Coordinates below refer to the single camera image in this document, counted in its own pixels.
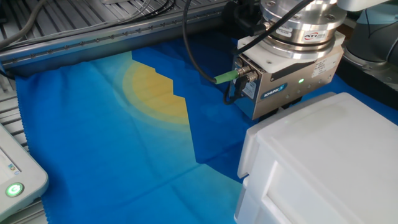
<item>sticker label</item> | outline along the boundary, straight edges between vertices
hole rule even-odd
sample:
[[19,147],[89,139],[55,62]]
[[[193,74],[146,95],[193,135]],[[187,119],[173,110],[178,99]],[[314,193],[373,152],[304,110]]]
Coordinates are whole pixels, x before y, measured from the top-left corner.
[[318,42],[326,39],[328,31],[307,31],[304,33],[303,42]]
[[317,77],[323,72],[329,71],[335,66],[337,66],[338,59],[340,58],[340,53],[334,54],[330,57],[327,57],[315,64],[315,69],[312,73],[312,78]]
[[272,96],[272,95],[274,95],[274,94],[276,94],[276,93],[278,93],[280,91],[283,91],[284,89],[286,89],[286,87],[287,87],[287,83],[285,83],[285,84],[283,84],[281,86],[278,86],[275,89],[269,90],[269,91],[267,91],[267,92],[265,92],[265,93],[263,93],[261,95],[261,99],[263,100],[263,99],[265,99],[267,97],[270,97],[270,96]]
[[293,28],[281,26],[276,30],[276,33],[285,37],[292,37]]
[[249,82],[246,84],[246,87],[243,89],[243,93],[245,93],[250,99],[254,98],[254,94],[256,94],[256,83],[255,82]]

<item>green led light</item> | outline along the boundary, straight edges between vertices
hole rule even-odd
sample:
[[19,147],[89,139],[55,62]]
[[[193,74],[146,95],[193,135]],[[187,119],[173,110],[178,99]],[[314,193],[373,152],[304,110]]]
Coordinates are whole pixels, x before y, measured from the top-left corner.
[[15,197],[20,195],[23,190],[24,186],[21,183],[14,183],[7,188],[6,194],[10,197]]

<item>white device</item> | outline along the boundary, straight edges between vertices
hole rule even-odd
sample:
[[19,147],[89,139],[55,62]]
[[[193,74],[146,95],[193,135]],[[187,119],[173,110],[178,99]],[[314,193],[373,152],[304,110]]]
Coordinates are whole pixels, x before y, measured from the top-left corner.
[[238,224],[397,223],[398,126],[347,93],[247,131]]
[[48,175],[0,125],[0,222],[40,197]]

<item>screw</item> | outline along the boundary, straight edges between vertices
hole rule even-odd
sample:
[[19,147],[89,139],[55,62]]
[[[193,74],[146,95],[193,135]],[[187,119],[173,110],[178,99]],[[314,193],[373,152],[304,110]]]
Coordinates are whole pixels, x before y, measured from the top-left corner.
[[325,17],[326,17],[328,20],[335,20],[335,19],[336,19],[335,16],[334,16],[334,15],[331,15],[331,14],[326,15]]
[[275,5],[276,5],[276,3],[274,1],[267,2],[267,6],[272,7],[272,6],[275,6]]

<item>wire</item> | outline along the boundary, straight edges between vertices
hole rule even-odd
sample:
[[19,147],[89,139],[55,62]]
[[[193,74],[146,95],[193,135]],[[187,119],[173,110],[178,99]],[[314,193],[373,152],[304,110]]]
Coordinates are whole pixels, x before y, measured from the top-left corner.
[[228,86],[226,87],[226,90],[224,92],[223,103],[225,105],[231,105],[231,104],[233,104],[236,101],[236,100],[233,100],[233,99],[228,101],[228,93],[229,93],[229,89],[230,88],[231,88],[231,84],[228,84]]
[[314,0],[303,0],[302,2],[298,3],[293,9],[291,9],[286,15],[284,15],[281,19],[279,19],[272,27],[270,27],[265,33],[259,35],[250,43],[246,44],[245,46],[241,47],[240,49],[235,49],[232,51],[233,54],[239,55],[256,44],[262,41],[264,38],[275,32],[278,28],[280,28],[283,24],[285,24],[290,18],[292,18],[296,13],[300,12],[303,8],[309,5]]
[[183,14],[182,14],[182,38],[184,39],[184,44],[185,44],[185,47],[187,48],[188,56],[191,59],[192,65],[196,68],[196,70],[199,72],[199,74],[203,78],[205,78],[209,82],[216,83],[217,80],[215,78],[210,77],[209,75],[206,74],[206,72],[204,72],[200,68],[197,61],[193,57],[191,47],[189,46],[188,34],[187,34],[187,16],[188,16],[188,8],[189,8],[190,4],[191,4],[191,0],[187,0],[185,3]]
[[395,21],[395,22],[393,22],[392,24],[389,24],[389,25],[386,25],[386,26],[384,26],[384,27],[380,27],[380,28],[374,30],[373,32],[371,32],[371,35],[369,36],[369,38],[370,38],[375,32],[380,31],[381,29],[387,28],[387,27],[389,27],[389,26],[392,26],[392,25],[394,25],[394,24],[396,24],[396,23],[398,23],[398,21]]
[[380,28],[374,30],[373,32],[371,32],[371,25],[370,25],[369,17],[368,17],[368,9],[365,9],[365,16],[366,16],[366,22],[368,23],[368,32],[369,32],[368,39],[370,39],[371,36],[372,36],[374,33],[376,33],[377,31],[380,31],[380,30],[382,30],[382,29],[384,29],[384,28],[387,28],[387,27],[389,27],[389,26],[392,26],[392,25],[398,23],[398,21],[395,21],[395,22],[393,22],[392,24],[388,24],[388,25],[386,25],[386,26],[384,26],[384,27],[380,27]]
[[368,9],[365,9],[365,15],[366,15],[366,22],[368,23],[368,32],[369,32],[368,39],[369,39],[371,38],[372,33],[371,33],[371,25],[369,23]]
[[84,27],[84,28],[80,28],[80,29],[66,30],[66,31],[63,31],[63,32],[46,35],[44,37],[39,37],[39,38],[32,39],[32,40],[25,40],[25,41],[22,41],[22,42],[19,42],[19,43],[15,44],[15,45],[12,45],[10,47],[15,47],[15,46],[18,46],[18,45],[23,45],[23,44],[34,44],[34,43],[38,43],[38,42],[45,42],[45,41],[50,41],[50,40],[53,40],[53,39],[59,39],[59,38],[62,38],[62,37],[68,37],[68,36],[71,36],[71,35],[84,34],[86,32],[92,32],[92,31],[96,31],[96,30],[99,30],[99,29],[105,29],[105,28],[108,28],[108,27],[111,27],[111,26],[114,26],[114,25],[118,25],[118,24],[123,23],[123,22],[131,22],[139,14],[141,14],[142,12],[144,12],[146,10],[146,8],[149,6],[151,1],[152,0],[145,0],[144,3],[142,4],[142,6],[136,12],[134,12],[130,16],[124,17],[122,19],[117,19],[117,20],[111,21],[111,22],[110,21],[106,21],[106,22],[102,22],[102,23],[99,23],[99,24],[95,24],[93,26]]
[[147,14],[147,15],[141,16],[137,19],[134,19],[134,22],[141,21],[140,20],[141,18],[142,19],[152,19],[152,18],[155,18],[156,16],[159,16],[159,15],[171,10],[175,5],[175,0],[173,0],[173,3],[169,7],[166,8],[166,6],[169,4],[169,2],[170,2],[170,0],[167,0],[163,6],[156,9],[155,11],[151,12],[150,14]]
[[40,9],[42,8],[45,2],[47,2],[47,0],[40,0],[39,3],[37,3],[37,5],[33,8],[33,11],[30,14],[29,19],[26,22],[24,28],[22,28],[17,34],[13,35],[12,37],[9,37],[0,42],[0,50],[7,47],[9,44],[12,44],[15,41],[19,40],[21,37],[25,36],[26,33],[28,33],[28,31],[30,31],[33,24],[35,23],[36,17]]

